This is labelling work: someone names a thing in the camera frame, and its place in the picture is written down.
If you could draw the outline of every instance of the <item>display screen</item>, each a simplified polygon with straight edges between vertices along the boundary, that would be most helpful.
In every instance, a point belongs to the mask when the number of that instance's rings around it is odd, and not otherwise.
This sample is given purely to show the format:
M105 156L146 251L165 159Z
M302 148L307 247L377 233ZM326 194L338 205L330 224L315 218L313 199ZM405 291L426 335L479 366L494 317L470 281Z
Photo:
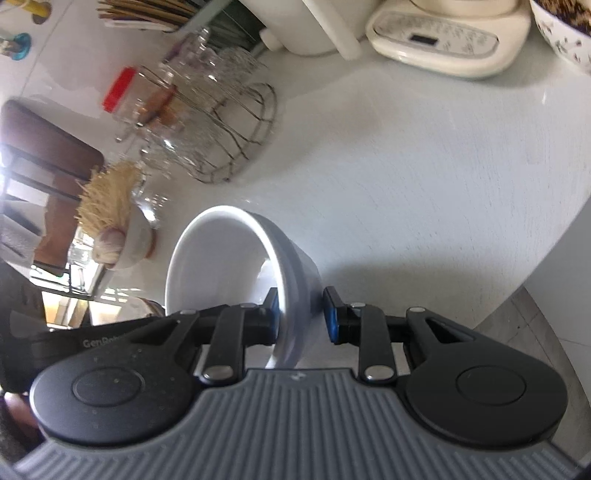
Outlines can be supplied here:
M423 37L422 35L413 35L409 38L412 41L418 41L419 43L426 43L427 45L435 45L439 41L438 38L431 38L431 37Z

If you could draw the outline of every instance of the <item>white appliance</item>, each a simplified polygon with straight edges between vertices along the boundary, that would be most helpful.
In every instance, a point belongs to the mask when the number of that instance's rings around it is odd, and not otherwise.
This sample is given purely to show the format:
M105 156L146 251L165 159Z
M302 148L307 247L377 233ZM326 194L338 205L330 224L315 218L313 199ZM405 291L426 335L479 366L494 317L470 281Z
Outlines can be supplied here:
M524 0L388 0L369 19L374 49L436 72L483 78L515 60L530 30Z
M361 55L358 38L380 0L241 0L267 27L261 39L270 50L285 47L313 56L335 48L347 60Z

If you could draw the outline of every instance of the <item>white bowl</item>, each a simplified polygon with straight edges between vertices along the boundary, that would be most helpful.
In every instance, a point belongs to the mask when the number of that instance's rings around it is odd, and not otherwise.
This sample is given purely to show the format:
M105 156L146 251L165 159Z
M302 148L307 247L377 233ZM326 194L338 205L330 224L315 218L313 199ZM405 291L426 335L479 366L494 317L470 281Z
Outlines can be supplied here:
M535 24L556 54L591 74L591 37L567 25L530 0Z
M129 226L125 233L125 245L117 263L111 267L111 270L133 267L148 255L153 244L154 231L148 219L137 205L132 205L129 213Z
M318 269L267 218L218 206L196 217L178 240L166 278L166 313L261 304L271 287L281 312L278 339L271 352L258 351L270 354L267 368L292 368L322 311Z

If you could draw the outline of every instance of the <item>ribbed gray surface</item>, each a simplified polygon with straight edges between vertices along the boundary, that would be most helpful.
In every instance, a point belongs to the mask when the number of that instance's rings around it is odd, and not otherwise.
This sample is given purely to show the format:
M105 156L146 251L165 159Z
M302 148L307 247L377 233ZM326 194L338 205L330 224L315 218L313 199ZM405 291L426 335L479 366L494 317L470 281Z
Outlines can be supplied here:
M201 395L164 435L89 450L47 442L17 469L31 480L566 480L552 445L480 452L418 426L398 397L349 370L250 371Z

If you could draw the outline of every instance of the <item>red lid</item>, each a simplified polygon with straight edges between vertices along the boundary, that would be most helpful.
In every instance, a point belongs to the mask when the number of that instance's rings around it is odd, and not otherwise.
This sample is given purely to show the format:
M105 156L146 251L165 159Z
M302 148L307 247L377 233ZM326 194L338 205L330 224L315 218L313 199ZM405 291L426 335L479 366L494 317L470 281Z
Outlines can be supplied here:
M123 95L129 88L129 84L134 79L135 74L138 73L138 69L136 67L125 67L121 70L121 73L117 77L117 79L111 85L109 89L109 93L106 94L105 99L103 100L103 110L107 113L113 113Z

